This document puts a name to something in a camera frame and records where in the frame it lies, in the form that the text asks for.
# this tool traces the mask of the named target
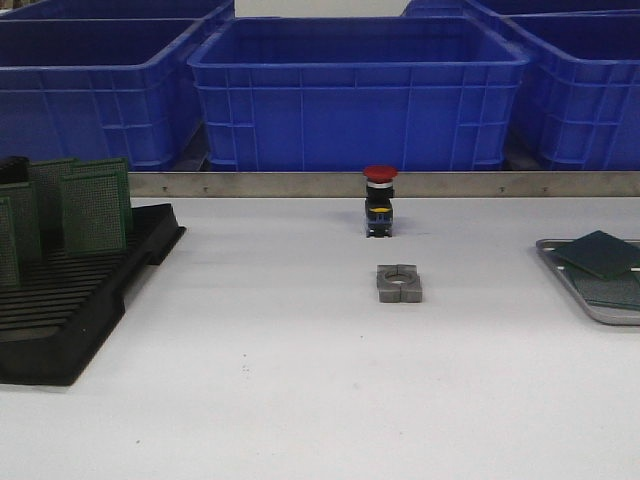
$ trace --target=plastic storage bin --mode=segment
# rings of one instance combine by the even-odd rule
[[[403,17],[462,16],[464,0],[413,0],[402,13]]]
[[[464,18],[246,19],[191,57],[214,170],[489,170],[526,63]]]
[[[466,12],[492,27],[514,15],[592,15],[640,13],[640,0],[465,0]]]
[[[513,17],[532,54],[512,128],[544,166],[640,169],[640,15]]]
[[[201,121],[191,20],[0,22],[0,157],[172,166]]]
[[[234,16],[234,0],[42,0],[8,12],[6,20],[199,19],[207,34]]]

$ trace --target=black plastic tray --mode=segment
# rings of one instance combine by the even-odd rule
[[[0,288],[0,382],[71,385],[124,315],[124,291],[180,239],[169,204],[133,209],[125,252],[69,257],[62,248],[23,265],[20,288]]]

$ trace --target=blue plastic crate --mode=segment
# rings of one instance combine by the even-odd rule
[[[513,17],[531,52],[513,131],[557,170],[640,169],[640,15]]]
[[[402,12],[403,17],[433,17],[464,14],[464,0],[412,0]]]
[[[42,0],[8,12],[6,20],[202,20],[206,34],[233,18],[234,0]]]
[[[197,129],[192,20],[0,22],[0,157],[170,168]]]
[[[214,170],[499,169],[527,62],[474,20],[245,19],[191,57]]]
[[[640,0],[465,0],[465,12],[503,33],[501,17],[640,13]]]

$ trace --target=metal tray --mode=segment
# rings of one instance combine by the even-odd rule
[[[625,241],[627,243],[630,243],[631,245],[640,247],[640,240]],[[580,293],[575,289],[573,283],[565,273],[564,261],[560,258],[555,257],[554,255],[551,255],[551,252],[554,249],[570,242],[573,242],[573,240],[538,240],[536,242],[536,249],[542,260],[544,260],[544,263],[546,263],[551,271],[555,273],[562,284],[567,288],[567,290],[569,290],[578,304],[591,318],[606,325],[640,326],[640,311],[589,305],[582,297],[582,295],[580,295]]]

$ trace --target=white workbench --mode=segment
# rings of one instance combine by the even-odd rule
[[[157,203],[137,201],[136,204]],[[70,388],[0,385],[2,479],[640,478],[640,329],[534,251],[640,199],[174,200],[189,228]],[[421,304],[381,304],[414,263]]]

